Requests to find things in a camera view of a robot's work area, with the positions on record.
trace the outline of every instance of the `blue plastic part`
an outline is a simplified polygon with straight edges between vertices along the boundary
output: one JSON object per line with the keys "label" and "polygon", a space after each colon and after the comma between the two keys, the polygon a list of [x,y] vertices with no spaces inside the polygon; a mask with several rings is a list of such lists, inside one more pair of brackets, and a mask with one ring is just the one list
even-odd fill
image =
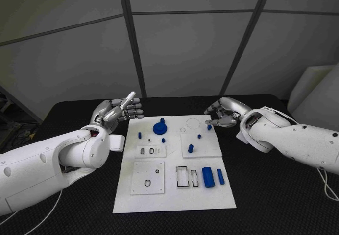
{"label": "blue plastic part", "polygon": [[225,181],[224,181],[224,176],[222,176],[221,169],[217,169],[217,173],[218,173],[221,185],[224,185],[224,184],[225,184]]}
{"label": "blue plastic part", "polygon": [[189,145],[189,153],[192,153],[194,152],[194,145],[191,144]]}
{"label": "blue plastic part", "polygon": [[204,167],[204,182],[205,182],[207,188],[211,188],[215,186],[211,167]]}
{"label": "blue plastic part", "polygon": [[168,126],[165,124],[165,119],[162,118],[160,119],[160,122],[156,123],[156,125],[153,126],[153,132],[158,134],[158,135],[162,135],[165,134],[168,131]]}

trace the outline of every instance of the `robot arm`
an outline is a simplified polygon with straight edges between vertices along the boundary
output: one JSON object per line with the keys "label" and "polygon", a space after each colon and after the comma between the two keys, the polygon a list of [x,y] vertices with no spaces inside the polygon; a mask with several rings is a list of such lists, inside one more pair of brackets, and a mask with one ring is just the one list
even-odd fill
{"label": "robot arm", "polygon": [[[124,137],[110,133],[119,121],[143,118],[134,95],[104,101],[81,130],[0,154],[0,216],[41,202],[93,173],[110,150],[123,151]],[[80,169],[64,173],[61,165]]]}
{"label": "robot arm", "polygon": [[237,138],[246,144],[250,143],[264,153],[276,147],[286,157],[339,174],[338,132],[309,125],[290,125],[273,109],[264,107],[251,110],[231,98],[221,98],[205,113],[212,110],[217,110],[217,114],[225,114],[227,119],[225,115],[218,114],[221,119],[208,120],[207,124],[228,127],[240,120]]}

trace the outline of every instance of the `black tablecloth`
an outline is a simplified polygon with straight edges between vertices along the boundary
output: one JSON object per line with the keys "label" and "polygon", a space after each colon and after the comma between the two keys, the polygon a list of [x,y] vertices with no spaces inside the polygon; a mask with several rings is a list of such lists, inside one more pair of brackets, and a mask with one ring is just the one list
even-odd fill
{"label": "black tablecloth", "polygon": [[[146,116],[199,115],[218,96],[142,99]],[[286,108],[273,95],[233,98],[251,108]],[[78,130],[90,122],[101,100],[58,103],[35,141]],[[114,134],[126,136],[129,122]],[[215,128],[237,209],[113,214],[123,153],[110,153],[93,174],[64,190],[49,218],[32,234],[339,234],[339,203],[323,193],[315,168],[274,149],[261,153],[237,138],[238,126]],[[339,191],[338,176],[329,174]],[[59,193],[22,210],[0,226],[0,234],[25,234],[48,215]]]}

